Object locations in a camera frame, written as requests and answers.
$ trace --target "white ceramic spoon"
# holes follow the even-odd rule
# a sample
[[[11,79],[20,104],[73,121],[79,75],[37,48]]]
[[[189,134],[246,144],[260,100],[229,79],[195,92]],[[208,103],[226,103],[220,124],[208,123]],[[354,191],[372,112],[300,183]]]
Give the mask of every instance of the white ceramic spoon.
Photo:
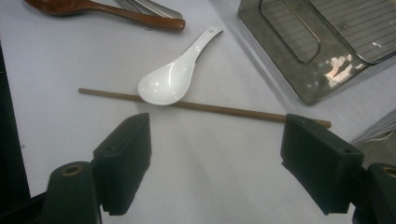
[[[219,27],[209,26],[180,57],[144,77],[137,88],[143,100],[153,105],[171,105],[179,101],[189,89],[198,56],[221,32]]]

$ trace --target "wooden utensil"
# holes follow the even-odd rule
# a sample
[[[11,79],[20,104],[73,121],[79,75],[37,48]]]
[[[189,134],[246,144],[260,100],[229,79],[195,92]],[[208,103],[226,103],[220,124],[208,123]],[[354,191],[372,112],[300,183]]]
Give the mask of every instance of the wooden utensil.
[[[153,28],[180,31],[183,30],[186,25],[186,22],[182,19],[146,15],[123,8],[95,3],[90,0],[25,0],[25,2],[31,7],[55,16],[70,15],[83,11],[101,11]]]
[[[123,94],[123,93],[116,93],[111,91],[96,91],[96,90],[89,90],[89,89],[78,89],[79,93],[89,94],[89,95],[96,95],[96,96],[104,96],[114,99],[121,99],[121,100],[129,100],[135,102],[145,102],[140,96],[138,95],[130,95],[130,94]],[[230,115],[230,116],[237,116],[242,118],[249,118],[249,119],[261,119],[261,120],[268,120],[273,122],[280,122],[285,123],[286,116],[285,115],[278,115],[278,114],[270,114],[264,113],[259,111],[251,111],[251,110],[244,110],[244,109],[235,109],[230,107],[224,106],[217,106],[217,105],[201,105],[196,103],[188,103],[179,101],[171,106],[191,109],[191,110],[199,110],[223,115]],[[313,119],[318,124],[322,125],[325,128],[331,128],[332,123],[327,120],[321,119]]]

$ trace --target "screw hole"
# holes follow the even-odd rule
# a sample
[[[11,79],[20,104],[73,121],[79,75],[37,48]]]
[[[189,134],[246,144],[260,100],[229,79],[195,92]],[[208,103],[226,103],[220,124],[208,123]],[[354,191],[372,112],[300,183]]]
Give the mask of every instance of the screw hole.
[[[396,169],[395,168],[386,166],[386,167],[384,167],[384,171],[385,171],[385,173],[387,173],[387,175],[390,175],[390,176],[396,178]]]
[[[80,165],[71,165],[69,167],[66,167],[62,170],[62,175],[63,176],[70,176],[70,175],[76,175],[79,172],[82,171],[82,166]]]

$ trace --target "metal utensil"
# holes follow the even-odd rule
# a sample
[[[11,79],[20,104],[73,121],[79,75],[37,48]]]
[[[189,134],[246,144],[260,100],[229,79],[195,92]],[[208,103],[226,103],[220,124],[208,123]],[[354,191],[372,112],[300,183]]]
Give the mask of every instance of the metal utensil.
[[[130,10],[130,11],[134,11],[134,12],[139,12],[141,13],[141,11],[139,10],[139,8],[137,8],[134,4],[126,1],[126,0],[116,0],[120,6],[122,6],[123,8]],[[147,26],[143,26],[146,30],[151,30],[151,28],[147,27]]]
[[[148,11],[165,18],[183,19],[183,16],[168,7],[161,6],[150,0],[127,0],[129,2],[135,2],[139,6],[144,7]]]

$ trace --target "utensil handle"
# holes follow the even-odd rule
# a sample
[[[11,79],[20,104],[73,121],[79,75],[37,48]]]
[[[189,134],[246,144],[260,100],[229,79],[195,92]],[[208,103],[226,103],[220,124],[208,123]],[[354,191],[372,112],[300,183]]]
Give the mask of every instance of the utensil handle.
[[[96,90],[89,90],[89,89],[82,89],[82,88],[78,89],[78,92],[83,93],[83,94],[89,94],[89,95],[104,96],[104,97],[109,97],[109,98],[114,98],[114,99],[129,100],[129,101],[145,103],[145,101],[138,95],[116,93],[116,92],[111,92],[111,91],[96,91]],[[264,113],[264,112],[244,110],[244,109],[236,109],[236,108],[217,106],[217,105],[201,105],[201,104],[196,104],[196,103],[179,101],[171,106],[185,108],[185,109],[191,109],[191,110],[199,110],[199,111],[223,114],[223,115],[242,117],[242,118],[248,118],[248,119],[261,119],[261,120],[268,120],[268,121],[280,122],[280,123],[286,122],[285,115]],[[321,120],[321,119],[313,119],[313,120],[325,128],[332,127],[332,123],[327,120]]]
[[[137,21],[145,26],[154,28],[163,28],[168,30],[181,31],[184,29],[186,22],[182,19],[163,18],[159,16],[151,16],[143,13],[132,12],[119,7],[112,7],[93,1],[87,1],[84,6],[87,9],[102,11],[116,16],[120,16],[132,21]]]
[[[162,17],[174,18],[174,19],[183,18],[183,16],[179,12],[176,12],[168,7],[161,6],[160,4],[157,4],[149,0],[129,0],[129,1],[134,1],[137,4],[139,4],[141,7],[144,7],[148,11]]]
[[[212,25],[207,27],[181,57],[186,57],[195,63],[206,45],[220,33],[222,33],[222,29],[217,26]]]

